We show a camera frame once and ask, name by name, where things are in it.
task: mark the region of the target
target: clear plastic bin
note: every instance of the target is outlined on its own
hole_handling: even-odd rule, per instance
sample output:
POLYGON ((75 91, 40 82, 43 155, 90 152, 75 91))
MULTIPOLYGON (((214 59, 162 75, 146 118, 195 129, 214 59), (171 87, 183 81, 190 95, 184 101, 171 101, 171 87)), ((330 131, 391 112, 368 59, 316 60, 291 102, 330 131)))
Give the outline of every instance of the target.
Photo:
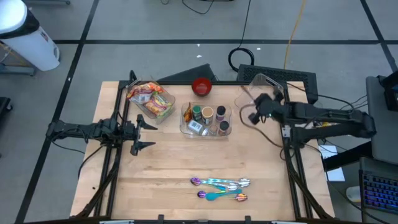
POLYGON ((201 110, 208 106, 211 109, 213 109, 214 113, 213 113, 213 117, 211 119, 210 124, 205 124, 202 119, 195 120, 194 118, 192 118, 192 120, 200 123, 203 126, 200 133, 195 133, 194 131, 191 131, 191 129, 188 129, 189 122, 185 122, 184 113, 186 112, 187 108, 189 107, 189 103, 184 103, 181 107, 180 130, 185 135, 185 137, 192 138, 192 139, 215 139, 215 140, 228 138, 228 135, 231 134, 231 132, 232 132, 232 124, 231 124, 232 111, 231 111, 230 106, 228 106, 228 105, 204 105, 203 103, 195 103, 195 102, 191 102, 191 106, 192 106, 192 108, 194 106, 200 106, 201 110), (220 124, 222 121, 217 121, 217 119, 216 119, 217 107, 219 107, 219 106, 225 107, 224 119, 222 121, 227 121, 229 124, 229 128, 224 133, 219 132, 220 124), (210 132, 210 127, 212 125, 215 125, 217 127, 217 131, 215 134, 211 134, 211 132, 210 132), (207 133, 205 135, 202 135, 205 129, 207 129, 207 133))
POLYGON ((160 124, 175 111, 175 97, 170 95, 162 86, 155 81, 136 80, 127 88, 127 98, 136 104, 156 124, 160 124), (152 93, 138 93, 131 96, 132 92, 142 85, 151 85, 156 90, 152 93))

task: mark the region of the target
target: keyboard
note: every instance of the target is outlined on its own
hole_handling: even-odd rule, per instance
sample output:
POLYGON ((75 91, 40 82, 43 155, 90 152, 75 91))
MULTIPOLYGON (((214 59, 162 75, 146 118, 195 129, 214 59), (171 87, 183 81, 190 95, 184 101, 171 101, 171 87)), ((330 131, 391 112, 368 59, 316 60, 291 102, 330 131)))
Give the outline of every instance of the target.
POLYGON ((362 174, 361 181, 365 207, 398 214, 398 180, 362 174))

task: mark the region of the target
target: plastic container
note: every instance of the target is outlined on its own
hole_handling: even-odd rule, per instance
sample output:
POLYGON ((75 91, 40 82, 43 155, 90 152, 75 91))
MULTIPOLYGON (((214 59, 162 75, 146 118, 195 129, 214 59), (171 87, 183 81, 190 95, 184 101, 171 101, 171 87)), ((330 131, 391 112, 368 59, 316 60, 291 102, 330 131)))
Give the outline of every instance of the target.
POLYGON ((56 68, 60 51, 21 0, 0 1, 0 40, 41 71, 56 68))
POLYGON ((156 124, 160 124, 168 118, 174 111, 175 97, 170 95, 162 86, 155 81, 136 80, 127 88, 127 98, 136 104, 150 119, 154 119, 156 124), (151 90, 140 87, 150 86, 151 90))
POLYGON ((228 105, 204 105, 203 103, 195 103, 191 102, 192 108, 195 106, 200 106, 201 109, 205 109, 206 107, 210 107, 214 111, 214 115, 211 116, 211 121, 209 121, 208 124, 205 123, 204 119, 199 119, 197 122, 200 123, 203 127, 201 128, 201 131, 199 133, 192 131, 190 128, 188 128, 188 125, 190 122, 185 122, 184 118, 184 113, 187 110, 189 106, 189 103, 184 103, 181 107, 181 118, 180 118, 180 131, 185 135, 187 138, 192 138, 192 139, 225 139, 228 138, 228 135, 231 134, 232 132, 232 111, 231 107, 228 105), (220 123, 216 120, 215 113, 217 111, 217 107, 219 106, 224 106, 225 107, 225 114, 224 114, 224 120, 228 122, 229 127, 228 129, 223 132, 219 133, 220 129, 220 123), (211 128, 212 126, 216 126, 217 129, 214 132, 214 130, 211 128))

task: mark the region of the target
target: snack bag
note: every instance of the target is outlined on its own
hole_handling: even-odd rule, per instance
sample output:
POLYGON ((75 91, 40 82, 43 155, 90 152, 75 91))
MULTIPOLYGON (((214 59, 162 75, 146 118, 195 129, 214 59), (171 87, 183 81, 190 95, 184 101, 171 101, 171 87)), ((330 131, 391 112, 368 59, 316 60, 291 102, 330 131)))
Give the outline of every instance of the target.
POLYGON ((151 96, 150 100, 144 105, 150 112, 154 113, 156 117, 163 116, 172 106, 166 98, 159 94, 151 96))
POLYGON ((134 86, 127 94, 127 98, 137 104, 147 103, 153 94, 163 93, 161 86, 149 82, 142 85, 134 86))

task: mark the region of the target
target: blue spoon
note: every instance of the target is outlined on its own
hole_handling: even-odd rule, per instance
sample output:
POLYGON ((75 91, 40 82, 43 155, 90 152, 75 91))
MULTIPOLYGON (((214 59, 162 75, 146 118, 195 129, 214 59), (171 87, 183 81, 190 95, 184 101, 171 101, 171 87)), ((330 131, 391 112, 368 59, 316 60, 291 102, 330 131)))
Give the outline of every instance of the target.
POLYGON ((242 189, 238 189, 238 190, 233 190, 233 191, 229 191, 229 192, 225 192, 225 193, 217 193, 217 192, 209 192, 206 194, 206 199, 209 201, 212 200, 216 200, 218 197, 222 197, 225 195, 231 195, 231 194, 240 194, 242 193, 242 189))

